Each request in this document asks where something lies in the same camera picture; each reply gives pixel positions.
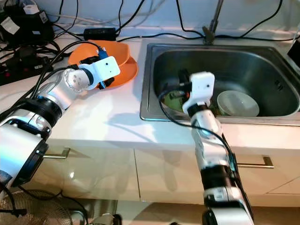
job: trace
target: stainless steel sink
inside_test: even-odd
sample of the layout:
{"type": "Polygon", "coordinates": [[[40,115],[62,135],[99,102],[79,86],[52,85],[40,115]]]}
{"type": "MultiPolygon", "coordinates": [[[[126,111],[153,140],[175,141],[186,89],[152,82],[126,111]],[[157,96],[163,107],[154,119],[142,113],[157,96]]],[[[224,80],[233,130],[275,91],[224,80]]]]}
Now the stainless steel sink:
{"type": "MultiPolygon", "coordinates": [[[[215,75],[212,104],[224,90],[250,95],[259,105],[258,117],[218,116],[225,123],[286,124],[300,109],[300,78],[273,47],[204,46],[149,44],[145,63],[141,118],[166,120],[158,104],[158,95],[169,85],[180,82],[182,70],[189,74],[209,71],[215,75]]],[[[168,109],[178,120],[189,120],[180,111],[168,109]]]]}

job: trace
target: drawer handle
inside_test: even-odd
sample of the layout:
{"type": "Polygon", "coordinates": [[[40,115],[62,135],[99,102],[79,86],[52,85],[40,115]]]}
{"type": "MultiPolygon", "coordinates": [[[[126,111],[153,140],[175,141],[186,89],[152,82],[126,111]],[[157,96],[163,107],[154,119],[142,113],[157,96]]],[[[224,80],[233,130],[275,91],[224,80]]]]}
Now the drawer handle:
{"type": "Polygon", "coordinates": [[[270,157],[264,156],[263,161],[264,164],[238,163],[238,167],[274,169],[274,165],[270,157]]]}
{"type": "Polygon", "coordinates": [[[43,158],[55,158],[55,159],[66,159],[69,155],[70,148],[64,148],[60,155],[55,154],[44,154],[43,158]]]}

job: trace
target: kitchen counter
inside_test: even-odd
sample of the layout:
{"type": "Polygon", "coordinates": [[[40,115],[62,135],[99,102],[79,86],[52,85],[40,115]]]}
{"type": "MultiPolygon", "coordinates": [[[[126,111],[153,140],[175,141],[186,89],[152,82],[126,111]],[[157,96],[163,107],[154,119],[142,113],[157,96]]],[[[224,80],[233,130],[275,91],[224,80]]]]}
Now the kitchen counter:
{"type": "MultiPolygon", "coordinates": [[[[63,37],[62,47],[74,41],[63,37]]],[[[82,94],[58,121],[49,143],[62,145],[125,147],[166,150],[191,150],[194,141],[189,128],[171,122],[140,119],[143,73],[148,43],[202,44],[202,40],[175,38],[136,39],[129,44],[138,62],[137,77],[113,89],[91,90],[82,94]]],[[[216,40],[216,45],[267,45],[275,47],[285,58],[290,42],[252,40],[216,40]]],[[[37,77],[0,86],[0,111],[13,104],[32,87],[37,77]]],[[[295,119],[300,120],[298,113],[295,119]]],[[[300,127],[223,124],[224,134],[234,151],[247,154],[299,154],[300,127]]]]}

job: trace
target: white wall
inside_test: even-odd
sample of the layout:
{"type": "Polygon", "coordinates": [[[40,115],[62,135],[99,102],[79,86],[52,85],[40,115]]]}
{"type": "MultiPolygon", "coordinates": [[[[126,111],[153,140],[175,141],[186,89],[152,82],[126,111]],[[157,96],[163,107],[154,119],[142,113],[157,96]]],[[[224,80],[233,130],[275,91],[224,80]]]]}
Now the white wall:
{"type": "MultiPolygon", "coordinates": [[[[161,0],[153,0],[156,5],[161,0]]],[[[201,30],[203,25],[209,25],[218,0],[180,0],[181,12],[186,28],[201,30]]],[[[51,14],[57,14],[60,0],[36,0],[41,9],[51,14]]],[[[132,14],[140,0],[124,0],[122,15],[132,14]]],[[[121,0],[79,0],[79,16],[110,20],[118,14],[121,0]]],[[[148,12],[151,0],[146,0],[140,12],[148,12]]],[[[279,0],[224,0],[219,17],[218,32],[234,34],[242,32],[272,15],[278,7],[279,0]]],[[[63,14],[75,15],[76,0],[64,0],[63,14]]],[[[129,25],[133,26],[143,20],[144,16],[136,17],[129,25]]],[[[68,19],[61,23],[72,22],[68,19]]],[[[295,30],[300,23],[300,3],[298,0],[284,0],[283,6],[276,17],[264,23],[259,30],[295,30]]],[[[166,0],[158,11],[140,26],[178,29],[180,27],[175,0],[166,0]]]]}

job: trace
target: faucet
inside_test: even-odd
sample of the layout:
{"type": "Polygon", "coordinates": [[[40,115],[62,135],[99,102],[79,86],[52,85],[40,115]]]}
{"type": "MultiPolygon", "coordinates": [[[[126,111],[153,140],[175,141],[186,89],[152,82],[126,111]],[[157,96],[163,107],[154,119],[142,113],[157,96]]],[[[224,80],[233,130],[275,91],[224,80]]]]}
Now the faucet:
{"type": "Polygon", "coordinates": [[[215,33],[216,33],[217,25],[218,25],[218,18],[219,18],[220,11],[221,11],[221,8],[223,5],[223,1],[224,0],[218,0],[214,18],[210,22],[210,28],[208,29],[205,26],[202,27],[202,30],[205,34],[205,38],[203,40],[203,43],[205,45],[212,45],[214,43],[215,33]]]}

